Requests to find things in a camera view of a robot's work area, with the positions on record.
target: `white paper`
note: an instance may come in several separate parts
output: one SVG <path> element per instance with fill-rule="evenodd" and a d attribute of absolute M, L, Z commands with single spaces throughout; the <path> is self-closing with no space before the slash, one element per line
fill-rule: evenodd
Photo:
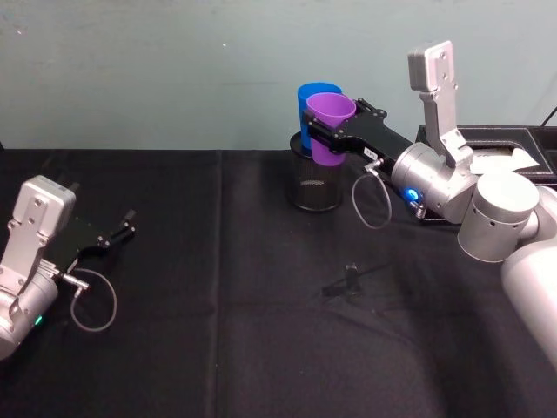
<path fill-rule="evenodd" d="M 470 171 L 481 175 L 487 172 L 513 172 L 536 165 L 539 164 L 521 148 L 514 148 L 512 152 L 507 148 L 488 148 L 473 151 Z"/>

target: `cable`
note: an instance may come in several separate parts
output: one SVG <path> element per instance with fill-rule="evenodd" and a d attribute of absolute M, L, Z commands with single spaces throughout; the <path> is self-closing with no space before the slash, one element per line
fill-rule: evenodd
<path fill-rule="evenodd" d="M 379 184 L 383 189 L 383 192 L 385 193 L 387 215 L 385 221 L 378 226 L 371 225 L 364 219 L 364 216 L 359 211 L 358 204 L 356 203 L 356 186 L 361 180 L 365 179 L 366 177 L 375 177 L 379 181 Z M 389 222 L 391 222 L 391 217 L 393 216 L 393 207 L 391 206 L 391 198 L 389 198 L 389 192 L 386 190 L 385 184 L 383 183 L 383 180 L 381 179 L 379 174 L 373 169 L 368 171 L 368 173 L 358 177 L 358 179 L 354 181 L 354 185 L 352 186 L 352 204 L 354 205 L 354 209 L 356 210 L 356 214 L 358 215 L 359 219 L 364 223 L 365 226 L 370 229 L 381 229 L 387 226 Z"/>
<path fill-rule="evenodd" d="M 112 325 L 112 322 L 114 322 L 114 320 L 116 319 L 116 312 L 117 312 L 116 291 L 114 290 L 114 287 L 109 282 L 109 280 L 106 279 L 106 277 L 104 277 L 101 273 L 95 272 L 93 270 L 89 270 L 88 268 L 76 268 L 76 269 L 73 270 L 73 272 L 82 272 L 82 273 L 93 274 L 93 275 L 97 276 L 99 279 L 104 280 L 104 283 L 106 283 L 108 288 L 111 290 L 112 298 L 114 300 L 114 305 L 113 305 L 113 308 L 112 308 L 112 316 L 108 320 L 108 322 L 101 327 L 97 327 L 97 328 L 87 327 L 84 324 L 82 324 L 79 320 L 77 320 L 77 317 L 76 317 L 76 303 L 77 303 L 78 297 L 74 297 L 73 300 L 71 301 L 70 315 L 71 315 L 71 318 L 73 319 L 73 321 L 76 323 L 76 325 L 78 327 L 80 327 L 81 329 L 83 329 L 84 331 L 88 332 L 88 333 L 100 333 L 101 331 L 104 331 L 110 325 Z"/>
<path fill-rule="evenodd" d="M 557 113 L 557 106 L 551 111 L 551 113 L 549 113 L 549 116 L 541 123 L 541 126 L 547 125 L 547 122 L 549 122 L 549 119 L 551 119 L 555 113 Z"/>

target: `small black object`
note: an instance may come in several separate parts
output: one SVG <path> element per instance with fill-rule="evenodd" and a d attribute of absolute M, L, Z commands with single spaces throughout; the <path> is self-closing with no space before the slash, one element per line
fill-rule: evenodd
<path fill-rule="evenodd" d="M 352 263 L 346 266 L 345 278 L 332 285 L 323 287 L 321 289 L 321 294 L 326 298 L 336 298 L 341 295 L 350 297 L 358 296 L 362 291 L 362 286 L 359 284 L 358 268 Z"/>
<path fill-rule="evenodd" d="M 342 165 L 315 163 L 311 151 L 302 146 L 298 132 L 290 140 L 292 176 L 288 180 L 288 199 L 309 212 L 326 212 L 342 202 Z"/>
<path fill-rule="evenodd" d="M 79 189 L 79 183 L 72 183 L 70 187 L 68 187 L 68 190 L 71 190 L 72 192 L 76 193 L 77 190 Z"/>

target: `black table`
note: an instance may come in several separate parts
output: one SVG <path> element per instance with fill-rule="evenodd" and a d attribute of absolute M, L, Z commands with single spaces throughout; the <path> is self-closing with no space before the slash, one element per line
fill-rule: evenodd
<path fill-rule="evenodd" d="M 78 181 L 75 214 L 93 223 L 138 211 L 137 237 L 104 265 L 114 326 L 79 331 L 62 292 L 0 364 L 0 416 L 557 416 L 557 374 L 498 266 L 466 257 L 453 227 L 419 226 L 395 197 L 392 224 L 366 230 L 348 200 L 354 161 L 338 210 L 294 209 L 289 158 L 0 152 L 0 221 L 38 173 Z M 352 262 L 370 271 L 365 294 L 321 297 Z"/>

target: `plastic cup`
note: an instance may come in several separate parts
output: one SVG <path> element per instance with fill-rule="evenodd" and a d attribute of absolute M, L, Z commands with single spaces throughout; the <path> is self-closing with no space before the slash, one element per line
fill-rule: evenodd
<path fill-rule="evenodd" d="M 313 112 L 315 118 L 336 128 L 356 113 L 354 101 L 338 93 L 318 93 L 307 99 L 307 108 Z M 312 142 L 312 157 L 319 165 L 339 165 L 345 160 L 345 154 L 333 154 L 329 149 L 315 139 Z"/>
<path fill-rule="evenodd" d="M 298 108 L 299 108 L 299 126 L 302 133 L 302 146 L 310 150 L 312 142 L 307 133 L 307 125 L 302 120 L 302 112 L 307 109 L 307 99 L 317 93 L 341 93 L 342 90 L 336 84 L 315 82 L 303 84 L 298 88 Z"/>

